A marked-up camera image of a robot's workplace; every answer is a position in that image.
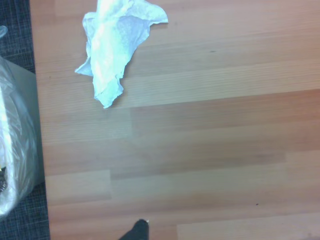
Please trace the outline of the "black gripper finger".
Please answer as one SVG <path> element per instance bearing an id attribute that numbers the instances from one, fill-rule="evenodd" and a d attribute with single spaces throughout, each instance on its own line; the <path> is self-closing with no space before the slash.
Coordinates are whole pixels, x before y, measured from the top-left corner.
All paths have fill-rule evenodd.
<path id="1" fill-rule="evenodd" d="M 149 240 L 149 222 L 139 219 L 119 240 Z"/>

